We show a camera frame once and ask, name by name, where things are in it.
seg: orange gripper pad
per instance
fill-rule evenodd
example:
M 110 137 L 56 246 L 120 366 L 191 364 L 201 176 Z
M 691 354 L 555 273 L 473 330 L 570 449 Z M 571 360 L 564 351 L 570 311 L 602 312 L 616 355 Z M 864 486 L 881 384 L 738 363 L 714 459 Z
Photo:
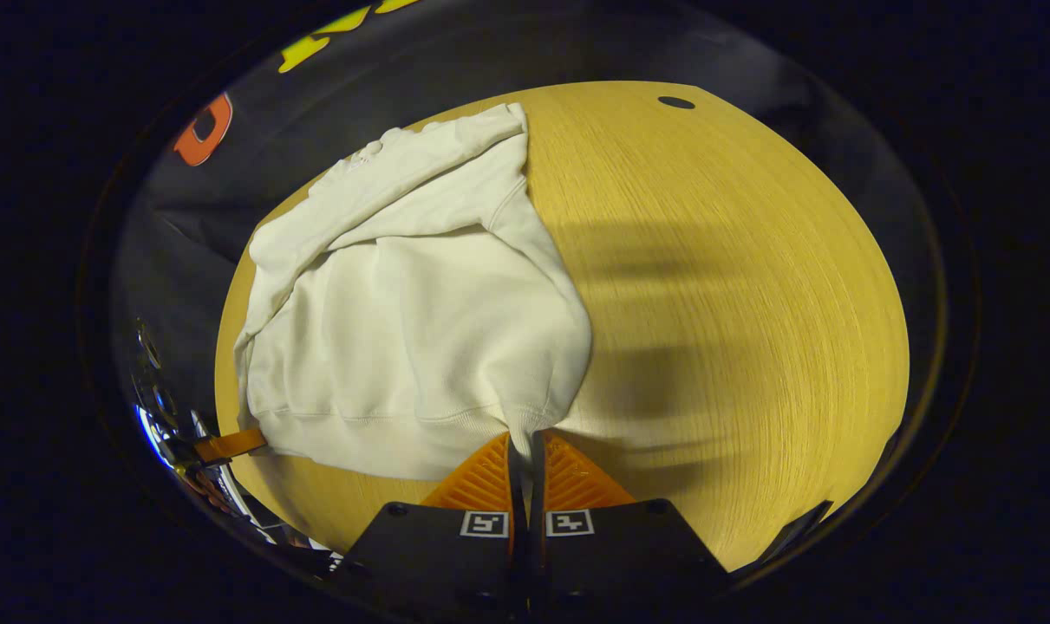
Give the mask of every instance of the orange gripper pad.
M 421 505 L 482 513 L 510 513 L 509 435 L 504 433 L 459 464 Z
M 568 511 L 635 503 L 624 487 L 583 452 L 550 431 L 544 435 L 544 509 Z

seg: wooden table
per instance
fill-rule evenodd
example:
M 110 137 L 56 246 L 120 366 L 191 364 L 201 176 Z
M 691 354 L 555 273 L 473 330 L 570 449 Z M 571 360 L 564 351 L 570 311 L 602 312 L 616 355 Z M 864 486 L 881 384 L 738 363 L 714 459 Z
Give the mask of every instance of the wooden table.
M 633 497 L 671 498 L 729 569 L 823 500 L 835 509 L 857 493 L 901 421 L 908 340 L 886 262 L 834 183 L 761 123 L 682 84 L 531 88 L 412 127 L 501 102 L 528 115 L 529 194 L 593 327 L 564 436 Z M 238 431 L 231 345 L 254 271 L 245 251 L 220 324 L 223 434 Z M 307 458 L 239 457 L 231 470 L 341 553 L 384 502 L 436 486 Z

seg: orange letter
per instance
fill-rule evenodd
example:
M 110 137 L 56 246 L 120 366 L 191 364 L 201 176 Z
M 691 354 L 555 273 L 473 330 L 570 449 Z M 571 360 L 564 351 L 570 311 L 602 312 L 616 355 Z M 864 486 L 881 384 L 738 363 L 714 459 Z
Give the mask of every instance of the orange letter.
M 231 100 L 227 93 L 222 93 L 219 98 L 212 100 L 212 104 L 208 104 L 208 111 L 212 113 L 212 119 L 216 120 L 216 123 L 204 141 L 196 134 L 196 119 L 194 119 L 174 143 L 174 151 L 181 154 L 182 160 L 189 166 L 198 166 L 207 161 L 216 146 L 220 145 L 220 141 L 228 132 L 228 126 L 231 125 Z

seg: white sweatshirt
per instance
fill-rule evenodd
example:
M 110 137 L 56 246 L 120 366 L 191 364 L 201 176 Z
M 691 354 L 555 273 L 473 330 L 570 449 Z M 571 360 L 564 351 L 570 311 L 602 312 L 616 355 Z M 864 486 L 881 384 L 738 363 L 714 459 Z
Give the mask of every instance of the white sweatshirt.
M 239 427 L 272 450 L 446 477 L 567 414 L 590 323 L 525 193 L 520 104 L 393 129 L 251 241 Z

